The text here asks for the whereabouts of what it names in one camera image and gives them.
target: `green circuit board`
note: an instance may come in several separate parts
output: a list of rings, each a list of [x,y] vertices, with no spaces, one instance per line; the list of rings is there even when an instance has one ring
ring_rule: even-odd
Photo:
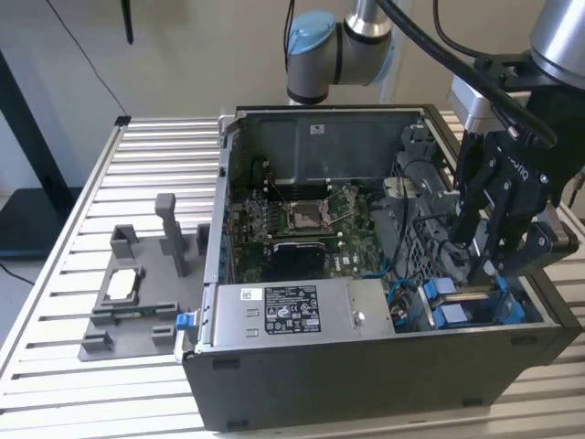
[[[265,282],[271,248],[278,242],[323,244],[319,278],[382,273],[384,255],[369,217],[367,194],[359,187],[332,187],[330,195],[317,200],[268,201],[253,195],[237,206],[238,220],[231,228],[238,282]]]

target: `black cable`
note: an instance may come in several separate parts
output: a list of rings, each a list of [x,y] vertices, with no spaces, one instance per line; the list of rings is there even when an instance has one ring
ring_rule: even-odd
[[[400,235],[399,235],[399,243],[394,249],[394,254],[392,255],[392,272],[396,276],[397,279],[402,279],[403,277],[399,276],[399,272],[397,270],[397,261],[399,259],[400,248],[402,247],[402,243],[404,242],[404,238],[406,237],[406,226],[409,220],[409,197],[406,192],[406,184],[404,183],[404,176],[402,176],[402,224],[400,226]]]
[[[108,93],[113,97],[113,99],[116,101],[116,103],[120,107],[120,110],[122,110],[122,112],[124,113],[124,115],[127,116],[128,115],[128,112],[123,107],[123,105],[120,103],[120,101],[118,100],[118,98],[116,97],[116,95],[113,94],[112,89],[110,89],[110,87],[108,87],[108,84],[106,84],[106,82],[101,78],[100,73],[98,73],[97,69],[95,68],[95,66],[91,62],[90,57],[88,56],[87,53],[85,53],[85,50],[83,50],[83,47],[81,46],[81,44],[79,43],[79,41],[73,36],[73,34],[69,30],[69,28],[67,27],[67,25],[65,24],[65,22],[63,21],[63,19],[59,15],[59,12],[57,12],[57,9],[55,9],[55,6],[53,6],[53,4],[50,2],[50,0],[45,0],[45,2],[47,2],[47,5],[53,10],[53,13],[55,13],[55,16],[57,17],[57,20],[61,23],[61,25],[67,31],[67,33],[69,34],[69,36],[71,37],[71,39],[73,40],[73,42],[77,45],[77,47],[79,48],[79,50],[81,51],[81,53],[83,54],[83,56],[85,57],[85,59],[88,61],[88,63],[90,64],[90,67],[93,70],[93,73],[95,74],[96,78],[101,82],[101,85],[103,85],[105,87],[105,89],[108,91]]]
[[[441,257],[442,249],[447,242],[449,242],[448,239],[445,239],[445,240],[442,240],[441,242],[439,242],[439,247],[437,247],[437,256],[438,257]]]
[[[439,0],[432,0],[432,19],[435,24],[435,30],[437,31],[437,34],[439,34],[439,38],[447,46],[453,50],[457,50],[458,52],[463,53],[464,55],[467,55],[468,57],[478,58],[485,56],[483,52],[462,46],[461,44],[450,39],[449,36],[445,34],[445,32],[442,30],[441,20],[439,19]]]
[[[390,20],[408,38],[429,56],[442,64],[443,67],[479,91],[488,101],[501,110],[508,120],[515,121],[521,127],[526,128],[532,134],[538,136],[540,141],[547,147],[553,147],[557,143],[557,135],[548,125],[518,104],[505,91],[489,81],[480,72],[458,59],[449,50],[429,37],[391,0],[377,0],[377,3]]]
[[[6,272],[6,274],[8,274],[9,276],[14,277],[15,279],[18,279],[19,281],[26,282],[27,284],[30,284],[30,285],[34,285],[35,284],[34,282],[29,281],[26,277],[22,277],[22,276],[19,276],[18,274],[12,273],[10,270],[8,270],[5,267],[5,265],[3,263],[0,263],[0,268],[2,268]]]
[[[404,270],[404,279],[409,278],[410,253],[412,252],[413,246],[414,246],[414,242],[411,241],[409,248],[406,250],[406,269]]]
[[[567,207],[570,209],[573,207],[573,204],[575,204],[575,199],[577,198],[577,193],[579,192],[578,189],[573,189],[573,191],[570,194],[570,200],[569,200],[569,204],[567,205]]]
[[[415,277],[417,277],[419,274],[422,274],[422,269],[417,270],[416,272],[414,272],[413,274],[411,274],[409,276],[409,280],[412,281],[412,279],[414,279]]]
[[[293,26],[294,18],[294,0],[289,1],[289,9],[286,12],[284,19],[284,32],[282,35],[282,49],[284,51],[284,69],[289,69],[289,43],[291,38],[291,27]]]
[[[510,120],[499,108],[495,105],[490,105],[490,109],[494,113],[494,116],[504,126],[506,130],[514,126],[514,121]]]

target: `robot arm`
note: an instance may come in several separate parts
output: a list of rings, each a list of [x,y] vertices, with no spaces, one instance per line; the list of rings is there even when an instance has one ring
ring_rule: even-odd
[[[555,207],[585,164],[580,46],[585,4],[549,0],[533,31],[531,53],[482,56],[473,67],[444,50],[389,0],[378,4],[408,37],[461,78],[454,82],[452,102],[466,131],[454,181],[460,199],[449,237],[453,243],[484,244],[473,258],[469,281],[481,268],[489,274],[522,274],[575,252],[579,243]],[[470,117],[478,108],[488,117]],[[495,125],[485,123],[490,119]],[[483,209],[490,212],[487,230],[478,227]]]
[[[437,24],[436,2],[434,13]],[[530,53],[487,56],[470,50],[472,66],[391,0],[357,0],[343,24],[326,13],[299,16],[288,48],[289,97],[315,104],[326,98],[330,84],[368,84],[383,76],[392,58],[390,22],[455,75],[450,98],[466,131],[449,237],[477,250],[469,281],[480,269],[521,274],[575,252],[577,239],[554,208],[585,165],[585,3],[548,0]],[[479,227],[482,210],[490,214],[487,228]]]

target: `white wall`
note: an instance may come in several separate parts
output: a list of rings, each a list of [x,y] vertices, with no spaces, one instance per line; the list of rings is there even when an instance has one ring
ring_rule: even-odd
[[[52,3],[133,116],[219,115],[238,104],[286,103],[287,0],[133,1],[132,46],[118,0]],[[296,3],[296,14],[328,9],[342,19],[353,1]],[[0,0],[0,46],[61,172],[70,185],[82,185],[121,113],[115,101],[42,0]],[[377,102],[378,95],[378,88],[335,87],[329,101]],[[18,154],[0,161],[0,191],[37,186],[26,171],[10,177],[27,166]]]
[[[436,40],[431,0],[409,2],[409,16]],[[530,30],[545,0],[440,0],[441,25],[451,39],[491,53],[518,53],[530,47]],[[446,101],[452,74],[418,46],[402,47],[398,75],[387,96],[394,103],[433,103],[451,109]]]

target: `open computer chassis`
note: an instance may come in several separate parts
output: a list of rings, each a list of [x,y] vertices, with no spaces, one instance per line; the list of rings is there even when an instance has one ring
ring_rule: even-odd
[[[179,338],[208,429],[489,405],[578,335],[541,270],[465,284],[457,152],[432,106],[238,109]]]

